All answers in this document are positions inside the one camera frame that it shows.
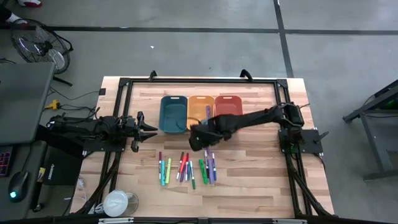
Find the wooden tabletop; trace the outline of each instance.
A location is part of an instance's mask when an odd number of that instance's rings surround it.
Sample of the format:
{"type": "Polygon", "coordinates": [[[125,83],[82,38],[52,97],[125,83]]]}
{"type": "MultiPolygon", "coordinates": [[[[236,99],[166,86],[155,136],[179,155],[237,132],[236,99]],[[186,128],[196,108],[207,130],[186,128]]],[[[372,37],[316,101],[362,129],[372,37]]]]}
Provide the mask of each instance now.
{"type": "MultiPolygon", "coordinates": [[[[101,107],[98,116],[112,115],[119,78],[104,77],[102,88],[106,88],[106,94],[98,98],[97,107],[101,107]]],[[[287,81],[291,100],[296,105],[307,104],[303,79],[289,78],[287,81]]],[[[143,111],[146,123],[158,127],[160,100],[166,95],[236,95],[242,98],[243,113],[263,110],[276,103],[274,87],[269,84],[135,83],[129,114],[136,117],[138,111],[143,111]]],[[[310,107],[302,108],[302,113],[304,129],[313,128],[310,107]]],[[[211,147],[217,166],[217,181],[214,185],[203,183],[198,163],[203,158],[203,151],[193,152],[190,149],[188,133],[167,135],[158,131],[157,136],[139,144],[138,153],[132,152],[130,145],[126,146],[116,188],[139,197],[138,209],[131,215],[134,217],[293,217],[285,158],[280,152],[277,138],[278,129],[279,125],[275,123],[244,128],[229,141],[211,147]],[[163,153],[163,160],[172,158],[170,183],[164,187],[159,182],[159,152],[163,153]],[[192,189],[191,182],[176,181],[181,152],[190,153],[196,190],[192,189]]],[[[95,152],[81,166],[80,175],[85,181],[87,198],[98,185],[103,157],[103,152],[95,152]]],[[[333,213],[325,171],[319,158],[304,154],[303,164],[309,189],[325,209],[333,213]]],[[[304,212],[300,190],[298,195],[304,212]]],[[[75,196],[84,197],[80,186],[76,187],[75,196]]],[[[82,199],[74,199],[71,212],[83,204],[82,199]]]]}

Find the concrete floor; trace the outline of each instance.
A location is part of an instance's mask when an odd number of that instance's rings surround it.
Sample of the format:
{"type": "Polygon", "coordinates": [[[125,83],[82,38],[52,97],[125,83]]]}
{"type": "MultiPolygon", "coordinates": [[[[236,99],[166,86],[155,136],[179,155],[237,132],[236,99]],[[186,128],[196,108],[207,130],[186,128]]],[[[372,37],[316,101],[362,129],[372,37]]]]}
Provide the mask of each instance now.
{"type": "MultiPolygon", "coordinates": [[[[51,25],[118,27],[277,28],[272,0],[43,0],[40,9],[12,6],[22,16],[51,25]]],[[[398,29],[398,1],[280,0],[286,29],[398,29]]],[[[72,88],[52,86],[69,97],[97,90],[105,75],[233,76],[242,68],[254,77],[286,77],[277,34],[57,32],[73,43],[72,88]]],[[[304,78],[323,140],[326,174],[335,213],[345,218],[398,222],[398,179],[363,182],[377,172],[362,124],[341,119],[397,78],[396,36],[288,35],[297,78],[304,78]]],[[[7,31],[0,32],[0,57],[22,62],[7,31]]],[[[48,101],[94,106],[97,96],[48,101]]],[[[45,123],[57,113],[46,111],[45,123]]],[[[69,113],[85,116],[86,112],[69,113]]],[[[68,195],[72,189],[62,189],[68,195]]],[[[64,195],[51,192],[57,203],[64,195]]],[[[65,203],[42,211],[59,215],[65,203]]]]}

